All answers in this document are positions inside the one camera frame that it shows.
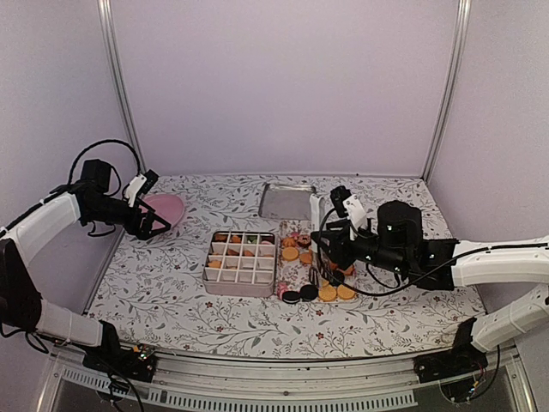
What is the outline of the metal serving tongs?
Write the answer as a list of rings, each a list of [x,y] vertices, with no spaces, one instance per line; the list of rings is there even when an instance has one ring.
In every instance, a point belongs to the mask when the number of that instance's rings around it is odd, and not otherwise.
[[[318,290],[322,288],[322,259],[318,256],[319,246],[314,233],[321,229],[324,218],[327,215],[326,199],[324,196],[316,193],[310,194],[310,211],[311,211],[311,266],[309,268],[309,281]]]

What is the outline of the pink divided cookie tin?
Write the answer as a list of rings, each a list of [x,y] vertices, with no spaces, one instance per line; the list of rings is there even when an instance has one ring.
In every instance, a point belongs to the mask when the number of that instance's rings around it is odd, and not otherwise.
[[[227,235],[226,242],[215,242],[217,233]],[[232,243],[231,237],[238,235],[241,243]],[[248,243],[248,235],[257,235],[256,243]],[[270,239],[273,245],[261,245],[261,241]],[[216,231],[208,246],[202,283],[209,294],[242,298],[268,298],[274,293],[276,278],[276,235],[271,232]],[[227,256],[228,249],[240,251],[240,256]],[[255,252],[254,257],[243,255],[244,249]],[[220,269],[210,268],[210,261],[221,261]],[[237,270],[227,270],[227,265],[237,265]]]

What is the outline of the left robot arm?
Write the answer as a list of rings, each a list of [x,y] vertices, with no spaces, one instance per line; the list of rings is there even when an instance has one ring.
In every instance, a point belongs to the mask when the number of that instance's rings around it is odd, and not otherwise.
[[[110,164],[99,159],[85,161],[79,180],[60,185],[2,228],[1,321],[16,331],[59,345],[72,344],[85,351],[91,367],[118,373],[138,367],[150,369],[154,359],[143,346],[122,348],[112,324],[86,318],[45,299],[28,273],[41,251],[54,251],[51,242],[76,223],[122,227],[139,240],[170,230],[170,222],[142,199],[157,182],[158,174],[138,173],[123,195],[115,198],[108,193],[111,170]]]

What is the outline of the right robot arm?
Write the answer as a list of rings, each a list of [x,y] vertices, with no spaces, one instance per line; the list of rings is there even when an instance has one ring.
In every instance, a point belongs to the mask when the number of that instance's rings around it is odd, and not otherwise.
[[[313,196],[311,239],[318,268],[328,259],[342,270],[357,261],[392,272],[406,286],[448,290],[486,283],[531,282],[534,288],[499,310],[459,324],[443,366],[461,374],[485,353],[548,321],[548,239],[478,243],[424,239],[420,209],[401,201],[382,204],[377,228],[358,198],[349,193],[333,201],[338,221],[329,222],[324,201]]]

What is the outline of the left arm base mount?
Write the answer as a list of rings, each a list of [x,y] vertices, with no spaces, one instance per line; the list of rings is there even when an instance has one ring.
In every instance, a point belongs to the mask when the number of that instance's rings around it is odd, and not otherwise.
[[[154,354],[143,357],[141,352],[133,349],[79,348],[85,352],[82,365],[86,368],[139,382],[153,381],[158,364],[158,358]]]

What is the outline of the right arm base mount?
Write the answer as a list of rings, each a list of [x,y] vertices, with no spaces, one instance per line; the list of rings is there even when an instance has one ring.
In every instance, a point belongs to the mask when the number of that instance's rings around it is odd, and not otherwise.
[[[420,383],[454,378],[462,374],[484,370],[487,366],[486,354],[471,344],[432,354],[418,355],[413,359],[413,370]]]

